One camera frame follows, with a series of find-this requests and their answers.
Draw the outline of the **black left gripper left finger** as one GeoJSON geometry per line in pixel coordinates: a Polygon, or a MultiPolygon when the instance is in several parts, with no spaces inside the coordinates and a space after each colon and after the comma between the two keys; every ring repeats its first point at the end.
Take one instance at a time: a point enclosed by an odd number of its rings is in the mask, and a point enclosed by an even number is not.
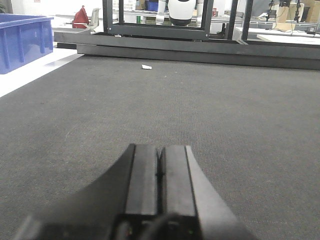
{"type": "Polygon", "coordinates": [[[29,215],[17,240],[139,240],[158,215],[157,150],[130,144],[89,185],[29,215]]]}

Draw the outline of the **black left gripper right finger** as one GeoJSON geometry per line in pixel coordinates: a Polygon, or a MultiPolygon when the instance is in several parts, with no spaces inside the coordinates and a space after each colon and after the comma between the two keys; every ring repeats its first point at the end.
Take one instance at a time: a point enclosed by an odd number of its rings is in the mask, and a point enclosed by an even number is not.
{"type": "Polygon", "coordinates": [[[199,167],[189,146],[163,148],[162,211],[176,213],[161,231],[165,240],[253,240],[199,167]]]}

